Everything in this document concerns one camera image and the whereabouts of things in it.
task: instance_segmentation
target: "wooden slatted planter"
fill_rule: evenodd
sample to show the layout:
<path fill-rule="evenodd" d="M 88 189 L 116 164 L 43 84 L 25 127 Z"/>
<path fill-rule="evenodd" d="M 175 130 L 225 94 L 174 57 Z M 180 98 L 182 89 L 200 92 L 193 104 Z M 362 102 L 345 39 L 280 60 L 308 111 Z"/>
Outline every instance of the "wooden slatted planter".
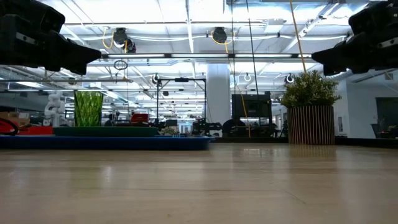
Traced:
<path fill-rule="evenodd" d="M 302 106 L 289 108 L 289 143 L 335 144 L 335 125 L 332 106 Z"/>

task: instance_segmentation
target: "light wood surface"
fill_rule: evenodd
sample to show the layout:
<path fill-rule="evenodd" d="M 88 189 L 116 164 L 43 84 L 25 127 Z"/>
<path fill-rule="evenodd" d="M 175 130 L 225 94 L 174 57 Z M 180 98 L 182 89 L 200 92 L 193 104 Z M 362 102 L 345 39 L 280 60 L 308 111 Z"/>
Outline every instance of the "light wood surface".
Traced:
<path fill-rule="evenodd" d="M 0 223 L 398 223 L 398 151 L 0 151 Z"/>

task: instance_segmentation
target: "blue tray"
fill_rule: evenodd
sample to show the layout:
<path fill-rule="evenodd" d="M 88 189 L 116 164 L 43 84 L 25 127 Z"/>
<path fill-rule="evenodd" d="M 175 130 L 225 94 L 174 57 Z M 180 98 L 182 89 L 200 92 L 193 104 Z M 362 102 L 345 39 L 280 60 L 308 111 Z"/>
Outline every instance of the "blue tray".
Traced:
<path fill-rule="evenodd" d="M 206 150 L 214 138 L 0 136 L 0 149 Z"/>

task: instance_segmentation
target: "box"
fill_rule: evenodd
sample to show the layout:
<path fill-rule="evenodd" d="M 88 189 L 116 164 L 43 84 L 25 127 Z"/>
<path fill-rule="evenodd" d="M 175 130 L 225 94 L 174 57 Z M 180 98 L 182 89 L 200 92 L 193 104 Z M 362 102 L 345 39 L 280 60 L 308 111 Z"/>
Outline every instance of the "box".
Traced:
<path fill-rule="evenodd" d="M 30 124 L 30 119 L 22 119 L 22 118 L 19 118 L 18 121 L 17 121 L 17 123 L 18 123 L 18 125 L 19 125 L 20 127 L 21 127 L 21 126 L 25 126 L 25 125 Z"/>
<path fill-rule="evenodd" d="M 8 118 L 8 120 L 16 123 L 18 125 L 18 127 L 30 124 L 30 119 Z"/>
<path fill-rule="evenodd" d="M 19 113 L 18 112 L 10 112 L 10 113 L 8 113 L 8 118 L 9 119 L 19 118 Z"/>
<path fill-rule="evenodd" d="M 19 113 L 19 118 L 20 119 L 29 119 L 30 114 L 29 113 Z"/>
<path fill-rule="evenodd" d="M 8 119 L 8 112 L 0 112 L 0 118 Z"/>

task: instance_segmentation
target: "white robot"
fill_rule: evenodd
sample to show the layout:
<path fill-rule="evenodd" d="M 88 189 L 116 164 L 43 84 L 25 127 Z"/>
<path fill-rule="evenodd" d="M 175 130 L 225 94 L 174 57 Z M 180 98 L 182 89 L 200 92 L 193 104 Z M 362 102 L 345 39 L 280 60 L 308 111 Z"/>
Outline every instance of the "white robot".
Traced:
<path fill-rule="evenodd" d="M 63 120 L 65 113 L 65 102 L 61 101 L 62 91 L 56 91 L 49 95 L 49 103 L 44 109 L 45 119 L 43 126 L 60 126 L 60 120 Z"/>

